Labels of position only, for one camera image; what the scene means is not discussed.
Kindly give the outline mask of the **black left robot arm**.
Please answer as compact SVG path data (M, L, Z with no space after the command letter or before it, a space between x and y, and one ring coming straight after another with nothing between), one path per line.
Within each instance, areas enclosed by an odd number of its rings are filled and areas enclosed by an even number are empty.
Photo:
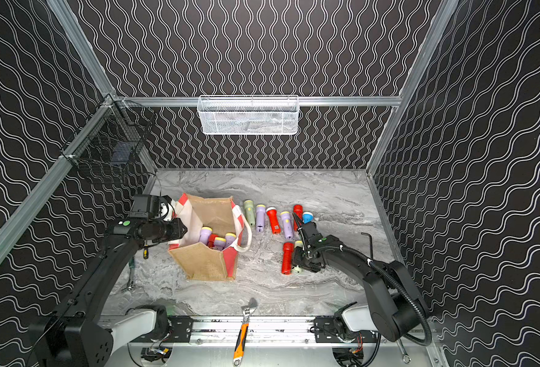
M136 195L128 216L108 227L99 252L74 288L49 315L30 324L31 356L40 366L106 365L115 344L99 320L123 269L140 249L186 234L169 196Z

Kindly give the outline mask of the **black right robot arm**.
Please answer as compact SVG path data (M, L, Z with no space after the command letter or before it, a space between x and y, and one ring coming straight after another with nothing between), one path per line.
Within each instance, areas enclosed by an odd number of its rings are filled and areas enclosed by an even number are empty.
M401 262L375 260L334 235L322 235L314 222L294 221L303 242L294 250L294 266L314 273L326 267L343 272L363 287L368 318L381 336L392 342L406 338L423 347L431 344L427 304Z

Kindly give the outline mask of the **red flashlight front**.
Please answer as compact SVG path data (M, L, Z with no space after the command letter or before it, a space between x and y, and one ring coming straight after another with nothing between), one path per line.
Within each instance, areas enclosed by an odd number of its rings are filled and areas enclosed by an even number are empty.
M294 244L284 243L283 256L282 256L282 274L283 275L291 275L293 252L294 252Z
M208 239L208 241L207 241L207 246L208 246L210 249L213 249L213 248L214 248L214 246L215 246L214 243L215 243L216 237L217 237L217 235L215 235L215 234L211 234L211 235L209 236L209 239Z

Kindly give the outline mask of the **pale green flashlight front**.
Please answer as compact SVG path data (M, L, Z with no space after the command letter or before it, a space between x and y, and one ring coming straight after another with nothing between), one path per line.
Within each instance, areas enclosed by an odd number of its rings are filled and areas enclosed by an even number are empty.
M294 249L302 249L302 248L303 248L303 242L301 240L297 240L294 243ZM294 265L292 268L292 271L296 274L300 274L302 273L303 269L298 265Z

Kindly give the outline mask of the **blue flashlight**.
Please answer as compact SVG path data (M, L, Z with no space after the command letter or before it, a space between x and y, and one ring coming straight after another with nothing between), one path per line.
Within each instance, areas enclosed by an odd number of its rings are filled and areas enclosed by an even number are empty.
M311 212L303 212L302 215L303 223L310 223L314 221L314 215Z

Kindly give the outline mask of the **jute and red tote bag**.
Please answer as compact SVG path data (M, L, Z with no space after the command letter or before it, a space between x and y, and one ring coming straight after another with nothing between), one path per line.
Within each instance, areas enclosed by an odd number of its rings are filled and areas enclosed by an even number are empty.
M187 234L168 245L169 255L187 278L195 281L233 281L240 253L253 241L251 226L233 198L203 198L183 194L175 216Z

